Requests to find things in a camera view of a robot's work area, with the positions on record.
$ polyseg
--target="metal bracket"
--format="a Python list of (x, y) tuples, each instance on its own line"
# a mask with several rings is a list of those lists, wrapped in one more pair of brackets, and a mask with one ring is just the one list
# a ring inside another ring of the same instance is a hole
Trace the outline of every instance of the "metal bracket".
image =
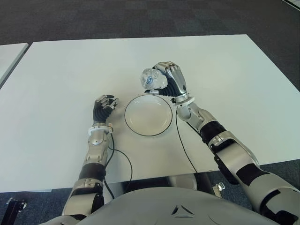
[(225, 189), (225, 185), (223, 184), (223, 182), (219, 182), (218, 184), (216, 184), (215, 186), (212, 186), (212, 190), (215, 193), (215, 196), (222, 198), (221, 195), (221, 191)]
[(6, 202), (8, 205), (1, 225), (13, 225), (19, 212), (22, 212), (27, 203), (24, 200), (18, 201), (15, 198), (10, 198)]

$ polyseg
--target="robotic hand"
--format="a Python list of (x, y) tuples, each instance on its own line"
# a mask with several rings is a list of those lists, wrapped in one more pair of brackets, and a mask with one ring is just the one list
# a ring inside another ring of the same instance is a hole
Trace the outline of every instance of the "robotic hand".
[(102, 195), (107, 165), (107, 135), (113, 132), (106, 120), (118, 104), (113, 95), (103, 95), (95, 101), (93, 126), (89, 129), (89, 150), (65, 204), (62, 216), (48, 221), (45, 225), (74, 225), (104, 205)]
[(300, 191), (282, 178), (261, 170), (254, 154), (208, 111), (193, 102), (178, 65), (159, 62), (153, 69), (167, 78), (168, 85), (145, 93), (173, 97), (178, 116), (200, 135), (227, 180), (243, 187), (255, 211), (279, 224), (300, 223)]

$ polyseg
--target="robot forearm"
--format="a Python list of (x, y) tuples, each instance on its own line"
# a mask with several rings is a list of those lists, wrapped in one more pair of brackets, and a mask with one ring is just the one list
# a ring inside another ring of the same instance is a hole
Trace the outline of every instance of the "robot forearm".
[[(190, 111), (190, 118), (185, 113)], [(215, 155), (220, 171), (232, 184), (241, 184), (255, 211), (278, 222), (293, 224), (300, 216), (300, 192), (288, 182), (263, 171), (254, 154), (206, 110), (194, 103), (178, 108)]]
[(85, 217), (104, 205), (102, 190), (109, 146), (107, 135), (113, 131), (111, 126), (107, 126), (105, 123), (118, 103), (118, 99), (113, 98), (111, 95), (105, 95), (95, 101), (94, 124), (89, 129), (89, 150), (62, 215)]

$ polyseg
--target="gray carpet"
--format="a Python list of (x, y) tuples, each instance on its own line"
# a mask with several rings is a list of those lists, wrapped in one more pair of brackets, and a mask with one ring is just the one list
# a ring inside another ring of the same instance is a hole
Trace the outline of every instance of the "gray carpet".
[[(248, 34), (300, 90), (300, 12), (281, 0), (0, 1), (0, 45), (221, 34)], [(262, 168), (300, 188), (300, 160)], [(228, 184), (220, 172), (211, 172), (209, 177), (212, 183), (225, 183), (225, 199), (250, 208), (239, 186)], [(1, 193), (0, 218), (6, 200), (14, 196), (29, 203), (16, 225), (47, 221), (61, 213), (69, 192), (67, 188), (50, 193)]]

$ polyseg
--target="black joint cover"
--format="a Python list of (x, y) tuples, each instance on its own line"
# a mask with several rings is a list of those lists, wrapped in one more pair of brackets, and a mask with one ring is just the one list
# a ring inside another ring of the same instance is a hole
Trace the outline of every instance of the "black joint cover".
[(104, 206), (104, 197), (102, 194), (97, 194), (95, 195), (93, 204), (92, 204), (92, 209), (91, 213), (95, 212), (98, 210), (100, 207)]
[(202, 138), (202, 141), (208, 145), (208, 143), (214, 136), (224, 131), (226, 131), (226, 129), (221, 124), (219, 124), (218, 121), (211, 121), (201, 128), (200, 137)]
[(77, 220), (83, 220), (84, 218), (86, 218), (86, 216), (82, 215), (82, 214), (71, 215), (71, 217), (73, 217), (74, 219), (77, 219)]
[(102, 195), (103, 187), (99, 183), (95, 183), (94, 187), (83, 187), (78, 188), (72, 192), (71, 196), (74, 195), (86, 195), (86, 194), (93, 194), (93, 193), (100, 193)]
[(105, 166), (100, 163), (89, 163), (82, 167), (79, 174), (79, 180), (84, 178), (94, 178), (102, 181), (105, 175)]
[(261, 170), (254, 163), (245, 165), (236, 172), (236, 175), (239, 177), (239, 179), (247, 186), (249, 186), (254, 179), (264, 174), (269, 174), (269, 172)]

